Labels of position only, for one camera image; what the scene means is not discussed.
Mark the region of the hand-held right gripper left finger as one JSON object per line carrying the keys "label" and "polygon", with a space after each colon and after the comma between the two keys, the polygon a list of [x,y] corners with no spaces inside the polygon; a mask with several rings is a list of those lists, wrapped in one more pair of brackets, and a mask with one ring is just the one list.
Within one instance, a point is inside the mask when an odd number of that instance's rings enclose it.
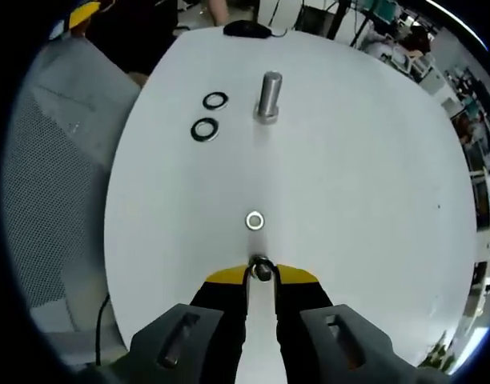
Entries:
{"label": "hand-held right gripper left finger", "polygon": [[138,331],[127,354],[88,370],[90,383],[233,383],[246,337],[246,265],[206,278],[191,303],[177,304]]}

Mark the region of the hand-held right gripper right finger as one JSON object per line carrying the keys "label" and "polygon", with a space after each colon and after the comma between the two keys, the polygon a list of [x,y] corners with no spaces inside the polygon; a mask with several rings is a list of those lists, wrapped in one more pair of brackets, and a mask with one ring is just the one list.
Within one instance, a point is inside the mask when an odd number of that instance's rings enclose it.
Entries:
{"label": "hand-held right gripper right finger", "polygon": [[399,357],[391,339],[347,305],[335,305],[306,270],[275,268],[276,336],[290,383],[448,383]]}

